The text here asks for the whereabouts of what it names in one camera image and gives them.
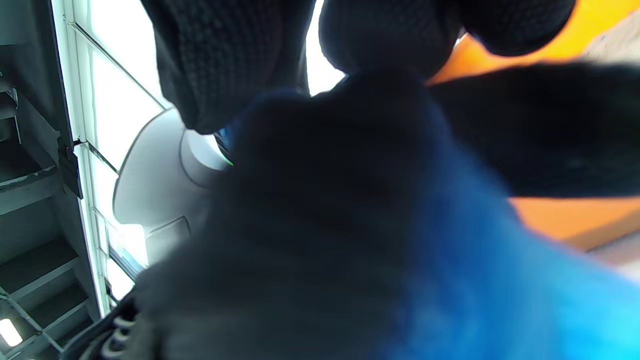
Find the glove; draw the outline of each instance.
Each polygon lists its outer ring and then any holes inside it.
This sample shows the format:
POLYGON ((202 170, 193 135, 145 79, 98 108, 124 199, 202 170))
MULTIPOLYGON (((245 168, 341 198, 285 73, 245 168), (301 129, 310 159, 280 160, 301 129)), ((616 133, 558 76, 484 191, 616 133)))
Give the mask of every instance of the glove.
POLYGON ((135 324, 87 356, 640 357, 640 290, 528 231, 420 78, 280 92, 241 120, 208 228, 139 276, 116 310, 135 324))

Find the white plastic part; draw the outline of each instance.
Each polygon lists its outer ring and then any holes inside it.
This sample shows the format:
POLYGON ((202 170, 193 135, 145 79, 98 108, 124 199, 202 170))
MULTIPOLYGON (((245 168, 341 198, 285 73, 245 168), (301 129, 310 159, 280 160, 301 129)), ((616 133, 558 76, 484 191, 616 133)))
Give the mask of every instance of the white plastic part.
POLYGON ((143 226, 149 265, 202 226, 212 206, 209 187, 225 166, 210 139, 188 131, 175 109, 140 131, 120 169, 113 214, 121 224, 143 226))

